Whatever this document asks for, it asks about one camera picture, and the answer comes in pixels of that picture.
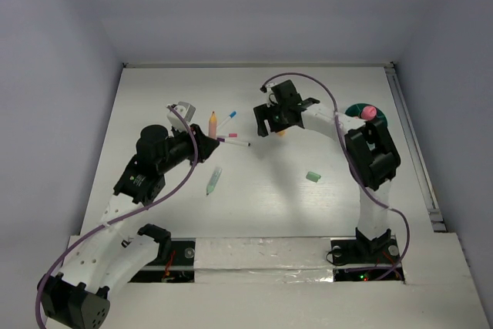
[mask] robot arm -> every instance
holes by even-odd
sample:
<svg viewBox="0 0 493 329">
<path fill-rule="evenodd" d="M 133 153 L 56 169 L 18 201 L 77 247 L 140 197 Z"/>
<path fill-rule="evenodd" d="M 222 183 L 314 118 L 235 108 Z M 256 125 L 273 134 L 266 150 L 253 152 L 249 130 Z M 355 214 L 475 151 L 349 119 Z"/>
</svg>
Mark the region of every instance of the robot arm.
<svg viewBox="0 0 493 329">
<path fill-rule="evenodd" d="M 268 84 L 261 90 L 267 93 L 267 102 L 253 109 L 259 136 L 269 134 L 267 121 L 271 132 L 278 133 L 291 126 L 299 126 L 338 141 L 337 114 L 350 161 L 371 195 L 387 204 L 390 180 L 395 177 L 401 158 L 383 121 L 374 119 L 366 122 L 335 113 L 317 99 L 302 100 L 290 80 L 276 85 Z M 375 204 L 362 189 L 360 206 L 360 220 L 356 228 L 358 248 L 363 255 L 371 255 L 381 250 L 391 237 L 387 209 Z"/>
<path fill-rule="evenodd" d="M 195 108 L 180 102 L 173 108 L 189 122 Z M 160 125 L 144 128 L 136 155 L 114 187 L 101 224 L 106 227 L 84 241 L 77 253 L 50 276 L 42 291 L 47 317 L 74 329 L 99 328 L 110 307 L 110 298 L 144 265 L 171 252 L 171 233 L 155 225 L 141 227 L 139 216 L 108 225 L 110 220 L 150 205 L 165 186 L 164 174 L 184 160 L 193 161 L 192 139 L 182 122 L 168 116 L 173 136 Z M 198 149 L 198 162 L 210 157 L 219 142 L 205 136 L 198 125 L 189 125 Z"/>
</svg>

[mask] screw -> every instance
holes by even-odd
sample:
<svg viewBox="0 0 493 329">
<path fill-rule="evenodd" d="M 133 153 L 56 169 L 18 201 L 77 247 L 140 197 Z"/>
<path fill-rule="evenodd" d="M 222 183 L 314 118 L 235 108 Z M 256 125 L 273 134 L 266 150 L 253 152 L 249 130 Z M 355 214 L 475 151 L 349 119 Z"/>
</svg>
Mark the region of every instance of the screw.
<svg viewBox="0 0 493 329">
<path fill-rule="evenodd" d="M 388 253 L 390 253 L 391 256 L 396 257 L 399 255 L 399 249 L 397 248 L 397 246 L 389 246 Z"/>
<path fill-rule="evenodd" d="M 185 258 L 193 258 L 195 256 L 195 250 L 193 248 L 185 249 Z"/>
</svg>

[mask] black wire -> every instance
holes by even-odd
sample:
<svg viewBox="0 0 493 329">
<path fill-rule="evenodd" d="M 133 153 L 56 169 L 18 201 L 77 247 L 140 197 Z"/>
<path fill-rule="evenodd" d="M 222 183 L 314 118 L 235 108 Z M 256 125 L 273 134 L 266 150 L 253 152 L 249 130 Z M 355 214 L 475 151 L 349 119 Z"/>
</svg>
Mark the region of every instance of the black wire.
<svg viewBox="0 0 493 329">
<path fill-rule="evenodd" d="M 327 254 L 325 255 L 325 260 L 326 260 L 329 264 L 331 264 L 331 265 L 333 265 L 333 266 L 335 266 L 335 267 L 341 267 L 341 266 L 346 266 L 346 265 L 347 265 L 347 264 L 336 264 L 335 262 L 330 261 L 330 260 L 329 260 L 329 254 L 334 255 L 334 251 L 333 251 L 333 250 L 329 250 L 329 251 L 327 252 Z"/>
</svg>

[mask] white marker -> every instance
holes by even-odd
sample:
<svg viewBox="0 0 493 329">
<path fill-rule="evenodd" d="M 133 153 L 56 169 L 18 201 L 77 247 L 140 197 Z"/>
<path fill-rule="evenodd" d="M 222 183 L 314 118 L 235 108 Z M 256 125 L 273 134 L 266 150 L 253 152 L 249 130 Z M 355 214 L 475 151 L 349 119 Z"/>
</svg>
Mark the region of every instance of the white marker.
<svg viewBox="0 0 493 329">
<path fill-rule="evenodd" d="M 217 138 L 220 142 L 234 144 L 235 146 L 251 146 L 250 143 L 237 139 Z"/>
<path fill-rule="evenodd" d="M 228 117 L 224 119 L 218 126 L 217 126 L 217 132 L 223 128 L 234 116 L 236 116 L 236 111 L 232 111 Z"/>
</svg>

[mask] white table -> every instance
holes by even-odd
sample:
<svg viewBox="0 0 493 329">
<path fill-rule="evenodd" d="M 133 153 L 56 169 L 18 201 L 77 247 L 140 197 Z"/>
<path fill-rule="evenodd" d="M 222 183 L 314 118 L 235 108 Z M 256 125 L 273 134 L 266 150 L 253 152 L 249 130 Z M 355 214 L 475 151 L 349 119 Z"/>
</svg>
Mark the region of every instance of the white table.
<svg viewBox="0 0 493 329">
<path fill-rule="evenodd" d="M 128 284 L 112 302 L 104 328 L 170 327 L 409 327 L 486 328 L 460 244 L 454 234 L 433 233 L 423 195 L 383 68 L 296 68 L 325 82 L 341 111 L 369 102 L 384 111 L 402 164 L 391 189 L 391 205 L 411 225 L 404 260 L 407 284 L 398 282 L 318 284 Z M 359 216 L 357 185 L 337 143 L 291 128 L 285 137 L 257 136 L 253 107 L 264 103 L 263 81 L 287 69 L 124 69 L 102 148 L 82 232 L 92 229 L 112 188 L 135 152 L 140 130 L 169 127 L 166 104 L 196 107 L 194 123 L 207 128 L 236 110 L 224 133 L 238 133 L 250 148 L 222 144 L 174 197 L 145 213 L 173 237 L 342 237 L 354 235 Z M 309 80 L 291 78 L 303 98 L 330 105 Z M 211 195 L 215 166 L 223 174 Z M 169 192 L 186 174 L 182 163 L 166 174 Z M 319 173 L 318 183 L 305 179 Z M 401 248 L 402 220 L 391 216 Z"/>
</svg>

